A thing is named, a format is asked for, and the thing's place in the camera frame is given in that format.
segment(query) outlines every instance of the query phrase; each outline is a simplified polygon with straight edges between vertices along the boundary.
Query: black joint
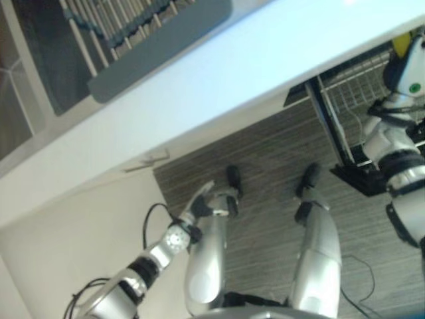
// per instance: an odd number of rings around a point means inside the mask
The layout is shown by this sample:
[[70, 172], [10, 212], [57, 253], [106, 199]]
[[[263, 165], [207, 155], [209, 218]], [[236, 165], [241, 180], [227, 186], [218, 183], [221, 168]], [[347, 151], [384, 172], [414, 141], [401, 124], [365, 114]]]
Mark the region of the black joint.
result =
[[419, 246], [420, 246], [420, 251], [422, 253], [422, 259], [425, 260], [425, 237], [421, 239], [421, 241], [419, 242]]
[[213, 210], [205, 203], [205, 198], [199, 195], [191, 205], [191, 212], [196, 217], [208, 217], [213, 214]]
[[195, 226], [189, 226], [189, 235], [191, 236], [191, 244], [196, 244], [202, 239], [202, 231]]
[[120, 288], [126, 293], [126, 295], [128, 296], [128, 298], [131, 299], [131, 301], [135, 304], [138, 305], [143, 301], [143, 298], [145, 297], [144, 294], [142, 294], [141, 296], [138, 296], [133, 288], [128, 284], [128, 282], [126, 281], [120, 281], [118, 283], [118, 286], [120, 286]]
[[230, 165], [226, 168], [227, 182], [230, 187], [238, 191], [238, 198], [241, 199], [244, 195], [242, 189], [242, 179], [240, 177], [239, 168], [235, 165]]
[[313, 208], [313, 203], [303, 201], [301, 205], [298, 207], [297, 213], [295, 214], [295, 221], [298, 224], [305, 226], [305, 224], [307, 223], [307, 218], [312, 208]]
[[392, 176], [407, 169], [425, 165], [425, 159], [415, 151], [399, 151], [383, 157], [379, 163], [379, 170], [388, 181]]
[[134, 270], [143, 279], [148, 289], [159, 274], [158, 266], [146, 257], [138, 257], [127, 268]]
[[418, 243], [413, 239], [410, 233], [407, 231], [406, 227], [403, 225], [400, 217], [397, 215], [397, 212], [394, 209], [392, 204], [386, 206], [386, 214], [392, 223], [392, 226], [397, 232], [398, 238], [402, 241], [408, 243], [410, 246], [418, 248]]
[[304, 188], [316, 186], [320, 172], [321, 167], [318, 163], [312, 163], [307, 167], [295, 192], [298, 198], [302, 197]]
[[227, 196], [228, 216], [233, 218], [239, 214], [238, 203], [233, 196]]

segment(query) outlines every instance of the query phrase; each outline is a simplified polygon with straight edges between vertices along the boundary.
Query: green button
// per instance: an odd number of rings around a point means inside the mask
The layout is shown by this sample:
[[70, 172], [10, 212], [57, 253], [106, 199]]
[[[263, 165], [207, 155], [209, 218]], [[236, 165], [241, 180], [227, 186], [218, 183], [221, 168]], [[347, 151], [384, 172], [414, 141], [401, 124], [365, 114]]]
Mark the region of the green button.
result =
[[410, 86], [409, 91], [410, 93], [417, 93], [420, 90], [420, 84], [419, 83], [414, 83]]

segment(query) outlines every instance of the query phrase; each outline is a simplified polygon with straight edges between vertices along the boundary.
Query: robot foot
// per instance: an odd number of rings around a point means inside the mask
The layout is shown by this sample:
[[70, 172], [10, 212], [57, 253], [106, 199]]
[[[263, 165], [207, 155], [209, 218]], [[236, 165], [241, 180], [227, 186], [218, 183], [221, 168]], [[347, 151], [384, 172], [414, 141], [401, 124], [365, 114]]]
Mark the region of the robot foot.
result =
[[304, 175], [299, 183], [297, 189], [295, 190], [295, 194], [298, 198], [302, 198], [303, 190], [305, 188], [314, 188], [319, 181], [321, 172], [321, 167], [318, 163], [310, 164], [307, 169], [304, 171]]

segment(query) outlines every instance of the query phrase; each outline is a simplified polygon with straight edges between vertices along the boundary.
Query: yellow object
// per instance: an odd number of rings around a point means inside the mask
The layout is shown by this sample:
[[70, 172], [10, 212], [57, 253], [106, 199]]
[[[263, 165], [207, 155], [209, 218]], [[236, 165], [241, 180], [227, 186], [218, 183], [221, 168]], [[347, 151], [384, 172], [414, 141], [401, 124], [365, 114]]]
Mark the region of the yellow object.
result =
[[410, 36], [410, 33], [405, 33], [392, 40], [392, 46], [394, 47], [394, 51], [399, 58], [404, 57], [406, 54], [411, 39], [412, 37]]

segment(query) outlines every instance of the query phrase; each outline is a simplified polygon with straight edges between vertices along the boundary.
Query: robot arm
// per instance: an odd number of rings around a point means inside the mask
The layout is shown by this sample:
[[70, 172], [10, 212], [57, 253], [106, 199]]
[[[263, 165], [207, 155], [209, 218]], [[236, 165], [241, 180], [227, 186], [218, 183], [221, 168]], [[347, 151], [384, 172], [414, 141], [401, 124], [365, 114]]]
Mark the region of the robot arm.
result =
[[386, 212], [398, 236], [422, 247], [425, 258], [425, 159], [408, 135], [416, 125], [409, 112], [424, 109], [416, 105], [425, 96], [424, 31], [404, 58], [388, 64], [384, 81], [392, 93], [369, 110], [363, 151], [384, 175], [392, 196]]
[[[214, 187], [214, 182], [210, 181], [203, 185], [192, 197], [180, 217], [170, 224], [161, 240], [146, 249], [138, 258], [136, 258], [127, 268], [121, 270], [116, 276], [111, 278], [99, 291], [93, 294], [81, 307], [78, 313], [78, 319], [134, 319], [137, 318], [137, 306], [143, 301], [143, 298], [156, 278], [170, 265], [174, 256], [181, 251], [185, 251], [191, 244], [200, 241], [203, 246], [209, 243], [214, 244], [217, 236], [211, 236], [208, 230], [214, 229], [218, 223], [219, 233], [225, 230], [221, 227], [227, 216], [237, 214], [237, 198], [239, 190], [230, 186], [225, 191], [210, 193]], [[199, 273], [204, 274], [211, 270], [214, 275], [222, 276], [222, 265], [215, 265], [215, 255], [206, 251], [203, 246], [196, 248], [191, 253], [191, 266], [188, 270], [188, 279], [192, 283], [197, 283]], [[220, 246], [216, 245], [216, 251], [220, 251]], [[215, 281], [214, 276], [211, 284], [215, 284], [216, 290], [211, 290], [211, 286], [201, 287], [203, 292], [212, 295], [207, 300], [205, 306], [216, 306], [220, 301], [223, 285]], [[202, 306], [196, 300], [193, 293], [201, 292], [192, 289], [187, 293], [189, 304], [193, 307]]]

